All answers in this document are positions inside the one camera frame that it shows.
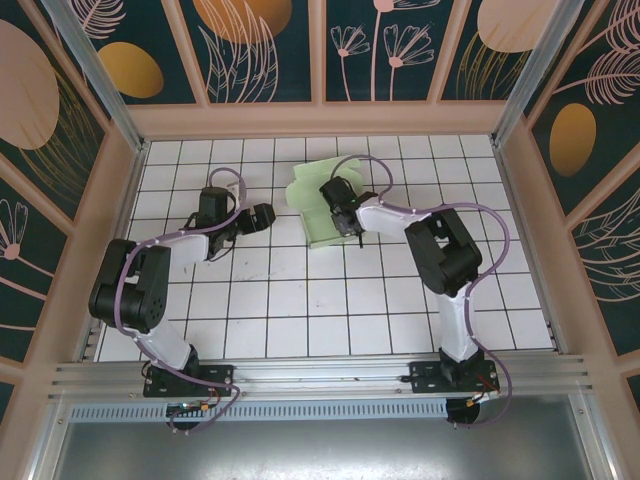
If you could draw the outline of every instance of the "black mounting bracket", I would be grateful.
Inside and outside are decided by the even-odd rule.
[[[468,393],[473,395],[487,389],[482,380],[500,390],[500,382],[496,365],[491,360],[483,360],[475,364],[473,371],[463,375],[457,385],[442,374],[442,362],[412,362],[409,364],[409,375],[401,378],[410,383],[413,393]]]
[[[213,383],[232,384],[233,365],[201,365],[197,377]],[[217,388],[221,397],[230,397],[230,388]],[[211,396],[209,387],[188,382],[173,373],[153,365],[145,375],[143,396],[146,398],[193,398]]]

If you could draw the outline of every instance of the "dark green panel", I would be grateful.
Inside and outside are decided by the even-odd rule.
[[[618,355],[640,349],[640,170],[573,230]]]
[[[453,1],[416,0],[410,5],[415,6],[403,9],[398,5],[391,12],[379,14],[374,63],[372,53],[378,10],[373,2],[328,0],[328,101],[348,100],[346,88],[351,100],[371,100],[372,70],[375,70],[376,100],[426,100]],[[362,29],[360,32],[355,30],[358,27]],[[338,49],[350,54],[343,58]],[[402,66],[392,68],[391,58],[402,60]]]
[[[218,15],[225,16],[219,8],[216,10],[222,3],[217,1],[209,5]],[[249,7],[254,3],[268,5],[266,2],[247,3]],[[233,10],[236,4],[240,3],[228,2],[227,6]],[[180,0],[180,6],[212,103],[311,101],[308,0],[291,0],[291,17],[284,29],[273,37],[271,49],[267,49],[268,42],[265,41],[254,43],[251,49],[244,44],[232,44],[205,24],[193,0]],[[212,58],[218,59],[217,67],[210,61],[210,48],[218,53],[217,56],[212,53]]]
[[[113,8],[114,12],[109,18],[116,19],[122,15],[124,17],[114,25],[113,32],[107,32],[108,28],[106,28],[101,29],[102,33],[91,35],[93,46],[99,52],[105,45],[115,42],[133,44],[155,60],[164,79],[160,93],[149,98],[135,98],[123,93],[122,98],[125,103],[128,105],[195,103],[178,47],[160,0],[122,0],[111,3],[121,4],[121,7],[117,11]]]
[[[482,0],[471,3],[442,100],[506,100],[531,54],[530,50],[500,53],[486,47],[478,34],[481,5]]]
[[[6,326],[37,325],[45,303],[39,295],[49,292],[67,237],[3,180],[0,222],[7,235],[0,238],[0,356],[22,362],[33,331]]]
[[[10,383],[0,382],[0,425],[2,425],[2,419],[9,406],[9,400],[11,400],[11,394],[13,393],[13,385]]]
[[[524,108],[524,114],[526,116],[529,116],[529,114],[531,113],[531,110],[533,110],[533,107],[535,107],[536,103],[538,103],[538,99],[540,98],[540,95],[542,95],[542,92],[547,87],[547,84],[549,83],[549,79],[551,78],[553,72],[555,72],[556,68],[558,68],[558,64],[562,60],[562,57],[564,57],[564,54],[567,53],[567,49],[571,45],[571,42],[573,42],[573,39],[576,36],[576,33],[578,33],[578,30],[580,30],[580,27],[582,26],[582,22],[584,22],[584,19],[589,13],[589,10],[591,10],[591,7],[593,6],[594,1],[595,0],[585,0],[585,2],[582,4],[582,10],[580,10],[580,15],[578,15],[578,18],[576,22],[573,24],[571,31],[567,34],[564,41],[562,42],[562,45],[560,46],[560,49],[558,50],[558,53],[556,54],[555,59],[553,60],[551,66],[547,69],[547,72],[545,73],[544,78],[538,85],[538,88],[536,88],[535,92],[533,92],[533,95],[531,96],[531,100],[529,100],[529,103],[527,103],[527,106]]]
[[[571,212],[578,203],[585,198],[593,188],[622,160],[640,141],[640,127],[638,124],[638,112],[640,111],[640,93],[637,91],[637,80],[630,77],[637,76],[638,64],[640,63],[640,39],[627,34],[630,42],[635,41],[635,48],[629,49],[627,53],[620,53],[624,57],[621,69],[614,71],[611,69],[593,73],[593,75],[609,77],[612,81],[607,91],[594,82],[587,82],[589,74],[596,62],[607,59],[606,55],[615,54],[612,45],[609,44],[610,37],[603,35],[608,29],[609,21],[616,5],[623,5],[623,0],[612,1],[604,11],[596,26],[592,30],[589,39],[583,46],[583,50],[578,53],[575,60],[567,70],[556,93],[551,97],[549,103],[543,110],[540,118],[533,127],[533,135],[536,139],[540,153],[544,158],[549,171],[549,176],[555,187],[560,204],[565,213]],[[640,28],[640,17],[637,12],[635,19],[630,18],[631,23],[621,22],[620,25],[634,25]],[[569,134],[563,136],[557,122],[558,115],[568,105],[581,105],[583,112],[590,111],[595,119],[596,138],[593,150],[586,163],[573,175],[561,175],[552,164],[550,141],[551,132],[554,125],[557,128],[557,135],[560,140],[564,138],[564,145],[575,145],[576,142],[588,143],[583,135]],[[571,127],[571,123],[563,123],[565,127]]]
[[[633,399],[636,401],[636,407],[638,407],[638,412],[640,412],[640,375],[627,378],[627,382],[629,382],[631,395],[633,395]]]
[[[58,122],[47,143],[36,150],[24,150],[0,137],[0,154],[73,219],[104,131],[17,2],[4,2],[0,6],[0,20],[19,28],[38,44],[56,72],[60,94]],[[38,107],[32,108],[36,115]],[[0,114],[10,115],[11,112],[4,110]]]
[[[84,76],[84,72],[82,71],[82,67],[80,66],[80,64],[78,63],[78,61],[76,60],[76,57],[73,55],[73,53],[71,53],[71,50],[69,50],[69,46],[67,45],[67,42],[65,42],[62,37],[60,36],[60,34],[58,33],[58,30],[54,27],[53,22],[51,21],[51,17],[49,16],[49,14],[47,13],[46,8],[44,8],[44,5],[42,5],[41,0],[36,0],[35,2],[36,6],[40,9],[40,13],[42,13],[42,16],[44,17],[44,19],[47,21],[47,23],[49,24],[49,27],[54,31],[56,37],[58,37],[58,41],[60,42],[60,44],[62,45],[62,48],[64,48],[64,51],[67,52],[67,56],[69,57],[69,59],[71,60],[71,62],[73,63],[73,65],[76,67],[76,70],[78,70],[78,72],[83,76],[83,78],[85,79],[85,83],[87,84],[87,86],[89,87],[89,90],[91,90],[91,93],[93,94],[93,98],[96,99],[96,101],[98,102],[98,105],[100,105],[100,109],[104,112],[104,114],[106,115],[106,117],[111,120],[111,114],[109,113],[109,111],[107,110],[107,108],[104,106],[104,104],[102,103],[102,100],[100,99],[100,97],[98,96],[98,94],[96,93],[96,90],[93,88],[93,85],[91,84],[91,82],[89,82],[86,77]]]

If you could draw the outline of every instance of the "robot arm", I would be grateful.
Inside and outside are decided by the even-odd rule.
[[[228,200],[235,198],[226,189],[206,187],[200,194],[198,212],[189,218],[186,230],[200,230],[224,222],[232,214]],[[273,207],[256,205],[243,210],[236,221],[211,234],[192,234],[161,242],[142,250],[134,259],[125,283],[120,314],[123,327],[134,334],[134,341],[146,347],[158,360],[175,370],[199,378],[199,360],[195,348],[173,328],[165,311],[170,269],[210,261],[225,241],[269,228],[275,221]],[[89,312],[115,327],[115,292],[125,261],[136,243],[113,240],[89,299]]]
[[[466,286],[478,278],[482,255],[458,214],[453,209],[422,216],[400,213],[382,204],[374,193],[358,197],[341,177],[329,180],[320,192],[342,236],[361,237],[369,231],[407,242],[422,282],[438,300],[442,370],[455,383],[462,365],[482,359],[468,335],[464,315]]]

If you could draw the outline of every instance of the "green foam block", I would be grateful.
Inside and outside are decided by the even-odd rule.
[[[331,177],[331,172],[344,157],[319,160],[293,167],[295,180],[285,191],[287,205],[298,210],[302,218],[307,244],[311,248],[339,245],[352,240],[342,237],[333,226],[331,212],[327,202],[320,193],[320,187]],[[360,167],[360,160],[354,158],[340,166],[336,175],[348,180],[356,192],[361,195],[364,191],[363,178],[355,168]]]

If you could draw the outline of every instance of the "white tile floor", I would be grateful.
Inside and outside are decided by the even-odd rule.
[[[273,203],[270,231],[241,237],[215,263],[173,271],[167,315],[204,359],[401,354],[436,351],[440,318],[406,245],[365,236],[356,245],[308,250],[284,189],[297,163],[353,153],[384,159],[396,187],[387,200],[418,207],[470,201],[498,209],[512,249],[497,275],[475,295],[478,337],[497,350],[551,349],[500,173],[486,136],[384,136],[156,142],[134,208],[129,238],[180,228],[197,209],[213,168],[238,169],[251,203]],[[386,181],[363,165],[371,188]],[[222,175],[221,184],[233,181]],[[475,211],[461,217],[487,268],[502,249],[502,231]],[[99,361],[138,360],[134,344],[105,329]]]

